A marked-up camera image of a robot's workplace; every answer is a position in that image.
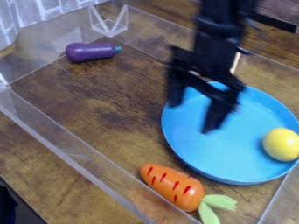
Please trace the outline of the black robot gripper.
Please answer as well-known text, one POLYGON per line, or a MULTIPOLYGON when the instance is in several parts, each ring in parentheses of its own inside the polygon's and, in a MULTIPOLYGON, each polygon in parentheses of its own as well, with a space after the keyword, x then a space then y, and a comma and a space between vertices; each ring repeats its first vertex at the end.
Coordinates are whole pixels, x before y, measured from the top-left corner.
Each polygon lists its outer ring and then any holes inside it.
POLYGON ((207 17, 197 17, 195 24, 192 50, 177 46, 171 48, 167 97, 169 106, 179 106, 185 88, 192 86, 212 99, 200 129, 207 134, 221 126, 239 105, 239 93, 244 90, 244 84, 229 69, 236 53, 248 54, 239 45, 245 24, 252 25, 252 20, 243 17, 227 23, 215 23, 207 17))

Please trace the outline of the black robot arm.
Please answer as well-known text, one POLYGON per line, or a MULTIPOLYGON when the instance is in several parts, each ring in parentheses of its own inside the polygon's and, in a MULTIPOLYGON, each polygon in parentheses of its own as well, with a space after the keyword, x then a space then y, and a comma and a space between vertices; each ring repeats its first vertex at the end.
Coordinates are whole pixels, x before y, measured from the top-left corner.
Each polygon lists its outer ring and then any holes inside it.
POLYGON ((239 48, 245 24, 255 9, 252 0, 201 0, 195 18, 193 48, 171 48, 167 97, 172 107, 183 103, 185 88, 192 87, 209 97, 201 133, 223 124, 239 104, 239 93, 245 86, 231 73, 235 56, 245 53, 239 48))

